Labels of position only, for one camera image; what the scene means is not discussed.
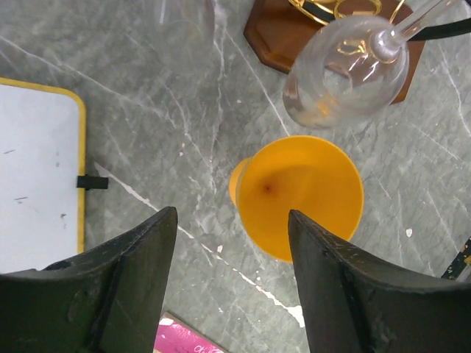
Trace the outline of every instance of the pink box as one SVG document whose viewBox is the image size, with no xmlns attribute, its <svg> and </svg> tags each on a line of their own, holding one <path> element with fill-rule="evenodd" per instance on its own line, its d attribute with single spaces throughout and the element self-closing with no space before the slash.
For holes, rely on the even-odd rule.
<svg viewBox="0 0 471 353">
<path fill-rule="evenodd" d="M 165 313 L 159 322 L 154 353 L 228 353 Z"/>
</svg>

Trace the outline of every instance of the orange plastic cup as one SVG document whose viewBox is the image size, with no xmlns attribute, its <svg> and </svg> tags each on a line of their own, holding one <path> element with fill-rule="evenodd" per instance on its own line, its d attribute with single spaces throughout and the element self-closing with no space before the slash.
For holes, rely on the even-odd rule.
<svg viewBox="0 0 471 353">
<path fill-rule="evenodd" d="M 288 214 L 299 210 L 349 241 L 364 204 L 360 174 L 333 143 L 291 136 L 242 160 L 229 181 L 230 198 L 252 240 L 277 259 L 292 262 Z"/>
</svg>

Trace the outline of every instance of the whiteboard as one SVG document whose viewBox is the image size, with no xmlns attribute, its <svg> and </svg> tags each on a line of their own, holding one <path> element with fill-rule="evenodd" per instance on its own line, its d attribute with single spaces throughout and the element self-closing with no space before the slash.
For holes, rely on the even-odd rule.
<svg viewBox="0 0 471 353">
<path fill-rule="evenodd" d="M 0 273 L 83 251 L 85 106 L 72 92 L 0 79 Z"/>
</svg>

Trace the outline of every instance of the wine glass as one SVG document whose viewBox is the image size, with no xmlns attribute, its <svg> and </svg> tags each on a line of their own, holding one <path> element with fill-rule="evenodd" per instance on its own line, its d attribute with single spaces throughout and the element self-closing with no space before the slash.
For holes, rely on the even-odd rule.
<svg viewBox="0 0 471 353">
<path fill-rule="evenodd" d="M 323 27 L 288 75 L 286 111 L 300 125 L 332 127 L 386 107 L 407 77 L 407 40 L 456 2 L 430 0 L 396 26 L 379 16 L 352 15 Z"/>
<path fill-rule="evenodd" d="M 144 0 L 149 35 L 160 61 L 179 74 L 206 68 L 213 49 L 212 0 Z"/>
</svg>

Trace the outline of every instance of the yellow object edge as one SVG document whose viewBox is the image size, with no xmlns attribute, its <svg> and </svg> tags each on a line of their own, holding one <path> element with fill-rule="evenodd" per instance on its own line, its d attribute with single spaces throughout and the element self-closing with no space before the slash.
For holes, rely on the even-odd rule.
<svg viewBox="0 0 471 353">
<path fill-rule="evenodd" d="M 47 93 L 62 94 L 72 98 L 79 107 L 79 165 L 78 175 L 85 175 L 85 134 L 87 129 L 87 111 L 85 104 L 77 94 L 65 88 L 58 88 L 46 85 L 39 85 L 37 83 L 17 81 L 15 79 L 5 79 L 0 77 L 0 84 L 7 86 L 14 86 L 20 88 L 27 88 L 30 90 L 41 90 Z M 85 250 L 85 189 L 78 189 L 79 191 L 79 204 L 77 215 L 77 252 L 80 254 Z"/>
</svg>

